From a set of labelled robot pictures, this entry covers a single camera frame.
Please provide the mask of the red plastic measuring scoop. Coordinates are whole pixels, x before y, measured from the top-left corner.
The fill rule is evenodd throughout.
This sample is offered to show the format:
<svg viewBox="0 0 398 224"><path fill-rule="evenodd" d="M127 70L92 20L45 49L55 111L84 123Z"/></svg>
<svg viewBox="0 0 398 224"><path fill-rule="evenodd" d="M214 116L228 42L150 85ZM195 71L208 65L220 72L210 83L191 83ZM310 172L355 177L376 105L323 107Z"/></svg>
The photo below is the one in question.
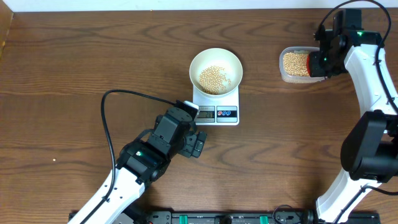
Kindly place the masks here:
<svg viewBox="0 0 398 224"><path fill-rule="evenodd" d="M309 54L308 54L308 56L307 56L306 65L307 65L307 73L308 73L308 76L310 76L310 55L309 55Z"/></svg>

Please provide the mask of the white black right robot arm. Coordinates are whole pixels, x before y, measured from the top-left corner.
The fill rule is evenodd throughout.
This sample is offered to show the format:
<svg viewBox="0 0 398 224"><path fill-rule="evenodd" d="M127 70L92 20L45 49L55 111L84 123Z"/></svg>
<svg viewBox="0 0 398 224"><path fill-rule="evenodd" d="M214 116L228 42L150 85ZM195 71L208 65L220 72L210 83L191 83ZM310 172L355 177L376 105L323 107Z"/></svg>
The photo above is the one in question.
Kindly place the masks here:
<svg viewBox="0 0 398 224"><path fill-rule="evenodd" d="M341 146L341 170L316 201L315 219L345 223L357 204L397 176L397 91L385 62L378 32L357 27L314 34L320 49L310 53L312 77L348 73L354 83L361 117Z"/></svg>

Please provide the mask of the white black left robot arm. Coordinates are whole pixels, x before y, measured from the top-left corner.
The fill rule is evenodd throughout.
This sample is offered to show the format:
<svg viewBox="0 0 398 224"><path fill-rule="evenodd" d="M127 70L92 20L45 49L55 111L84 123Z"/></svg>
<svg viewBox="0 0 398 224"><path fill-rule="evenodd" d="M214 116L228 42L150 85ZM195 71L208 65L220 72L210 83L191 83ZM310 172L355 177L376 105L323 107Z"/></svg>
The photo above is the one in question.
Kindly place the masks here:
<svg viewBox="0 0 398 224"><path fill-rule="evenodd" d="M125 145L116 159L106 124L104 130L113 167L98 191L69 223L112 223L165 173L176 154L199 157L206 141L206 133L197 131L194 122L174 126L161 121Z"/></svg>

